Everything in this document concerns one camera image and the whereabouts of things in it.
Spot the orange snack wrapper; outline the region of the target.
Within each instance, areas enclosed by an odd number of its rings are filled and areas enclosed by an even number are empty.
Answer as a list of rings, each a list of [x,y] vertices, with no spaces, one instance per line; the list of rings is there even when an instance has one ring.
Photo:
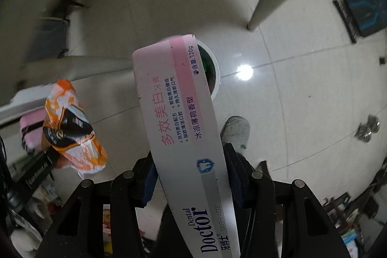
[[[96,174],[107,164],[108,154],[97,140],[76,91],[67,79],[59,79],[45,100],[43,134],[80,176]]]

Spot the pink white toothpaste box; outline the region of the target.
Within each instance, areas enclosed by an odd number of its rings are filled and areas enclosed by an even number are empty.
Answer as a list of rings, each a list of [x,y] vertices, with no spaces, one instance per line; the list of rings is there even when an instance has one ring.
[[[239,257],[220,134],[196,38],[133,53],[149,148],[172,216],[192,257]]]

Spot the white round trash bin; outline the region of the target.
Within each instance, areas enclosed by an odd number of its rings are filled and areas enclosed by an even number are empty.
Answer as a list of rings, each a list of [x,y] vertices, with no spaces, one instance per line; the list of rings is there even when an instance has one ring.
[[[193,34],[165,39],[150,46],[151,69],[146,77],[154,81],[151,91],[143,91],[152,105],[167,110],[189,105],[200,113],[210,106],[220,86],[220,70],[214,56]]]

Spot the grey slipper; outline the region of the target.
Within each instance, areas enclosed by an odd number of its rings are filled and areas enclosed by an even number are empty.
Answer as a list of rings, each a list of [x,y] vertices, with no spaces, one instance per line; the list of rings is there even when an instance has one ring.
[[[241,116],[232,116],[225,122],[220,138],[222,144],[232,144],[236,153],[243,155],[247,149],[250,136],[250,124]]]

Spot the pink case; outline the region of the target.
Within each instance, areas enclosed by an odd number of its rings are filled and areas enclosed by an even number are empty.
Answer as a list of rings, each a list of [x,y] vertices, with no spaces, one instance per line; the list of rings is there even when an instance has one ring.
[[[29,155],[41,151],[43,123],[46,115],[47,111],[41,108],[24,115],[19,121],[22,147]]]

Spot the metal dumbbell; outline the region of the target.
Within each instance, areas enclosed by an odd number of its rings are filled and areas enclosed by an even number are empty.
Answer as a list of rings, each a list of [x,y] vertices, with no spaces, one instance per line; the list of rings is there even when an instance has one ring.
[[[372,135],[380,129],[379,117],[369,115],[365,124],[360,124],[355,133],[355,138],[363,143],[370,142]]]

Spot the black blue foot pad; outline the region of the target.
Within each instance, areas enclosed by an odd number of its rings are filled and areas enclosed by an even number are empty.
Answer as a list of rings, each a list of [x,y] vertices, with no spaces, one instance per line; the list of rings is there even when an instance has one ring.
[[[352,44],[386,29],[386,0],[333,0]]]

